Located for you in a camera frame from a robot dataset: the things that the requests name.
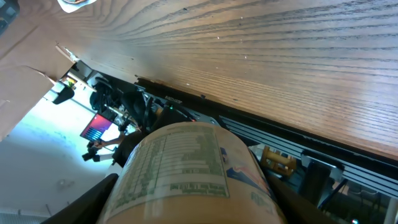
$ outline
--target electronic equipment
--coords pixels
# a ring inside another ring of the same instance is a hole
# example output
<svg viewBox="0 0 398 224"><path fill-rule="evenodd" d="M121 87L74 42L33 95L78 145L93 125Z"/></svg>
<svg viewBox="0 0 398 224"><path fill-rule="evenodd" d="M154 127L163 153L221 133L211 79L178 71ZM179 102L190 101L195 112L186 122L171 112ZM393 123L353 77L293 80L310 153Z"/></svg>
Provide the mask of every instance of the electronic equipment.
<svg viewBox="0 0 398 224"><path fill-rule="evenodd" d="M91 119L86 128L81 132L80 137L89 141L99 139L102 141L110 141L116 139L119 135L119 127L116 124L99 114L95 114L93 119ZM117 145L110 145L105 148L113 151L116 146Z"/></svg>
<svg viewBox="0 0 398 224"><path fill-rule="evenodd" d="M101 159L100 159L100 155L97 155L98 150L100 150L100 149L98 149L97 147L94 146L94 142L90 141L87 144L88 152L86 154L82 155L83 160L86 162L86 161L92 159L94 162L99 162Z"/></svg>
<svg viewBox="0 0 398 224"><path fill-rule="evenodd" d="M147 101L146 105L147 112L150 110L152 106L152 100L153 99L150 98ZM133 141L130 140L132 142L127 144L122 143L119 147L116 148L114 154L112 155L114 163L118 163L121 167L124 167L128 157L130 156L131 151L134 149L136 144L138 144L148 134L170 124L196 121L189 112L187 112L179 105L175 105L172 102L168 101L162 104L162 106L163 108L161 114L159 115L156 122L151 127L146 128L147 119L144 119L144 127L142 129L144 129L145 132L142 132L141 135L136 136Z"/></svg>

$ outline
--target cylindrical container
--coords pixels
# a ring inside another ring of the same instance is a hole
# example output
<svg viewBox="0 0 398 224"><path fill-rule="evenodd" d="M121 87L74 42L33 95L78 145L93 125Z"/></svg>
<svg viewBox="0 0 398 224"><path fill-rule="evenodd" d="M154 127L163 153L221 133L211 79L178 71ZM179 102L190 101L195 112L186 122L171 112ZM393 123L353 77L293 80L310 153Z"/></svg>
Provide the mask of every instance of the cylindrical container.
<svg viewBox="0 0 398 224"><path fill-rule="evenodd" d="M207 123L177 123L133 150L98 223L284 223L246 145Z"/></svg>

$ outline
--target white wall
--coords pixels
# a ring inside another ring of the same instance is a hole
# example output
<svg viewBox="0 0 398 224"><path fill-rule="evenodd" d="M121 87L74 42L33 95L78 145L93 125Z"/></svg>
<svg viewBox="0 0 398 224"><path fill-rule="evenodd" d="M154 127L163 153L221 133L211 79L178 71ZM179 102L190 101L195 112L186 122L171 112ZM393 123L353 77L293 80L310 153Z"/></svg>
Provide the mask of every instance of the white wall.
<svg viewBox="0 0 398 224"><path fill-rule="evenodd" d="M47 213L48 204L54 214L101 181L111 160L81 158L88 141L79 135L93 115L72 100L38 102L0 142L0 208Z"/></svg>

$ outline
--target wooden desk underside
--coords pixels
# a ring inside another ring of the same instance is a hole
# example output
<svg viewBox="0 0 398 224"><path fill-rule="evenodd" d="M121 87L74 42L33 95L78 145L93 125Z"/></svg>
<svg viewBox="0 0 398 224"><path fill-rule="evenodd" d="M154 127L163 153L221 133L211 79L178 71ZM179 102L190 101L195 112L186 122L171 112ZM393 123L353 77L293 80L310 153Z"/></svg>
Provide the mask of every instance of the wooden desk underside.
<svg viewBox="0 0 398 224"><path fill-rule="evenodd" d="M21 17L92 68L175 88L398 159L398 4L97 0Z"/></svg>

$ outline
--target cable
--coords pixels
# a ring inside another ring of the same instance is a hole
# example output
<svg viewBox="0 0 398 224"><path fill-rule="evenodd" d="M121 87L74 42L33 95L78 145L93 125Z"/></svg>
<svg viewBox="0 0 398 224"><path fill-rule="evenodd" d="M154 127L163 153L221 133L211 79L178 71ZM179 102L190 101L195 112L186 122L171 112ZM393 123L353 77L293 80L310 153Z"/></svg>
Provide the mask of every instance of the cable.
<svg viewBox="0 0 398 224"><path fill-rule="evenodd" d="M359 194L359 196L361 197L361 207L360 207L360 210L362 210L362 206L363 206L363 197L362 197L362 185L360 186L360 194Z"/></svg>
<svg viewBox="0 0 398 224"><path fill-rule="evenodd" d="M341 181L341 183L331 192L331 194L327 196L327 198L325 198L323 202L318 206L318 209L322 210L322 208L329 203L329 201L337 194L337 192L347 184L347 181L347 179Z"/></svg>
<svg viewBox="0 0 398 224"><path fill-rule="evenodd" d="M346 186L347 186L347 183L344 185L344 187L343 187L343 189L341 190L341 193L340 193L340 197L339 197L339 199L341 199L342 198L342 194L343 194L343 192L344 192L344 189L346 188ZM339 209L338 209L338 213L340 214L340 210L341 210L341 208L342 208L342 206L340 206L339 207Z"/></svg>
<svg viewBox="0 0 398 224"><path fill-rule="evenodd" d="M377 207L377 209L379 210L379 212L381 212L381 211L380 211L380 203L381 203L381 194L379 194L379 206Z"/></svg>
<svg viewBox="0 0 398 224"><path fill-rule="evenodd" d="M377 194L378 194L378 192L376 192L376 197L374 198L374 200L372 202L372 207L370 208L370 211L369 211L369 218L368 218L369 223L372 222L372 212L374 210L374 206L376 205L376 202L379 200L379 195L377 195Z"/></svg>
<svg viewBox="0 0 398 224"><path fill-rule="evenodd" d="M349 189L349 192L352 193L352 194L361 194L363 192L366 192L366 193L371 194L371 195L376 195L378 193L378 192L368 192L367 190L360 190L359 192L353 192L351 189Z"/></svg>
<svg viewBox="0 0 398 224"><path fill-rule="evenodd" d="M344 186L343 186L343 188L342 188L342 190L341 190L339 196L336 198L336 203L338 203L338 199L341 199L341 197L342 197L341 195L343 194L344 189L345 189L345 187L347 186L347 183L348 183L348 181L346 181L346 182L344 183ZM326 212L328 211L329 207L330 207L330 203L328 204L328 206L324 206L324 211L323 211L323 213L326 213Z"/></svg>

